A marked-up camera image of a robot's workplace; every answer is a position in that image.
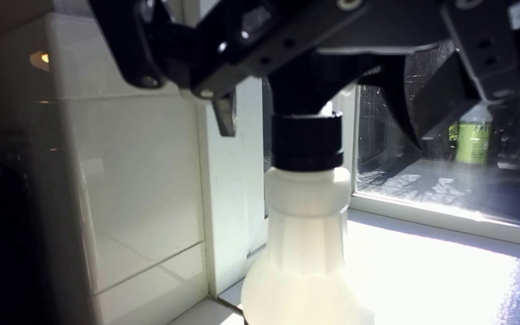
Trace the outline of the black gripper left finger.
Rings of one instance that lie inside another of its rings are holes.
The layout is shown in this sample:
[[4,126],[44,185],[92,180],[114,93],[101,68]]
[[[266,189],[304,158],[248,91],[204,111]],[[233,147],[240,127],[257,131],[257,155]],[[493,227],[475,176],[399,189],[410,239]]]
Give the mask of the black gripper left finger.
[[221,95],[193,77],[204,61],[204,34],[197,26],[177,23],[166,0],[89,3],[128,84],[159,90],[172,81],[177,88],[212,102],[221,135],[237,135],[235,91]]

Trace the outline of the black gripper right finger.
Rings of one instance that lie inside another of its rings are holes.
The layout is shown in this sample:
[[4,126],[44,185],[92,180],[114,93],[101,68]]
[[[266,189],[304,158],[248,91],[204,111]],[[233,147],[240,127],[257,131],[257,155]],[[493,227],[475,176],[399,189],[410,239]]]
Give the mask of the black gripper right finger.
[[414,126],[430,136],[477,102],[499,104],[520,91],[520,26],[509,6],[520,0],[441,0],[455,52],[414,99]]

